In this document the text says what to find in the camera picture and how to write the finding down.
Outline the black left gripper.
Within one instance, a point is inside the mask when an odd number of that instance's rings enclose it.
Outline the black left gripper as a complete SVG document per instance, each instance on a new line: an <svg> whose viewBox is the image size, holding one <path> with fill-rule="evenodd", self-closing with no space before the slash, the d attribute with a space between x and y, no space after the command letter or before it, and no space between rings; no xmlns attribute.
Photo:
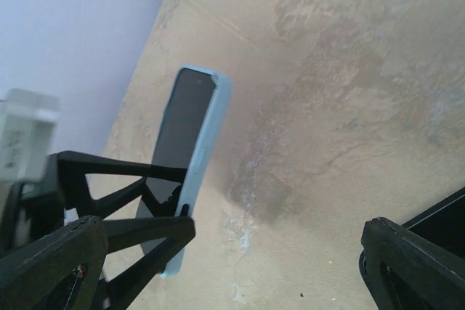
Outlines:
<svg viewBox="0 0 465 310"><path fill-rule="evenodd" d="M19 248L60 229L79 216L109 217L138 197L154 217L104 220L108 267L118 274L99 283L101 309L127 309L148 283L168 266L194 237L188 216L173 216L186 168L172 168L63 151L46 160L38 182L9 185L1 209L1 251ZM129 176L137 180L101 198L91 196L87 176ZM147 181L161 179L177 186L158 201Z"/></svg>

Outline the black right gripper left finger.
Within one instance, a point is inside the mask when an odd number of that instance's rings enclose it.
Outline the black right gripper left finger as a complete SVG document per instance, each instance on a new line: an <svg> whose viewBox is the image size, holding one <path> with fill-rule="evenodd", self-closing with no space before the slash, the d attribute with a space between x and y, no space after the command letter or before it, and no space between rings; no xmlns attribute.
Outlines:
<svg viewBox="0 0 465 310"><path fill-rule="evenodd" d="M32 309L79 266L84 277L68 309L92 304L108 239L101 219L86 216L1 259L1 308Z"/></svg>

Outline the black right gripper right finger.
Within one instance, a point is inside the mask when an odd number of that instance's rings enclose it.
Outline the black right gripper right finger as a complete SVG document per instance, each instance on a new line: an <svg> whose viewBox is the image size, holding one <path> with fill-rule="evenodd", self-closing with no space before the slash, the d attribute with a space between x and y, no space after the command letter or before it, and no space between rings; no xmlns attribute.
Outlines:
<svg viewBox="0 0 465 310"><path fill-rule="evenodd" d="M464 260L384 217L361 237L368 287L379 309L417 309L393 279L431 309L464 308Z"/></svg>

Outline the phone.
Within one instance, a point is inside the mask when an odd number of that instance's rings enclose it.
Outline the phone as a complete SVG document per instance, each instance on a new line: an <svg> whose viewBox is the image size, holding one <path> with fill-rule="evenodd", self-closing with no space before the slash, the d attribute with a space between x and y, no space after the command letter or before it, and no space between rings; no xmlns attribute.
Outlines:
<svg viewBox="0 0 465 310"><path fill-rule="evenodd" d="M449 195L399 226L464 260L464 189ZM359 259L359 270L369 289L364 249Z"/></svg>

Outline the black smartphone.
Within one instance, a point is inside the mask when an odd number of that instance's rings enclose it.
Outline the black smartphone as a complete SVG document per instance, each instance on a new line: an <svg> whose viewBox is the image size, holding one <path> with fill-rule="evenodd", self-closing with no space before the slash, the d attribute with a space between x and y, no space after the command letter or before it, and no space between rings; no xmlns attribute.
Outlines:
<svg viewBox="0 0 465 310"><path fill-rule="evenodd" d="M204 155L198 137L215 88L212 75L183 68L177 74L164 110L152 164L187 169L174 216L180 215L185 204L189 205L187 214L190 216L198 196L201 185L198 161ZM147 184L160 202L168 199L177 186L161 179L149 179ZM139 202L136 217L153 217L142 200Z"/></svg>

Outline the light blue phone case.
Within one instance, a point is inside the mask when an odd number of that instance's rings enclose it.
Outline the light blue phone case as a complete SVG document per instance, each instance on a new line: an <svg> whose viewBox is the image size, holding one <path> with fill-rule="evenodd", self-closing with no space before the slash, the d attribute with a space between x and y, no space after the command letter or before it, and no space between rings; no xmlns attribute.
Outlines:
<svg viewBox="0 0 465 310"><path fill-rule="evenodd" d="M184 168L175 216L191 217L232 92L224 74L185 65L179 69L159 128L153 160Z"/></svg>

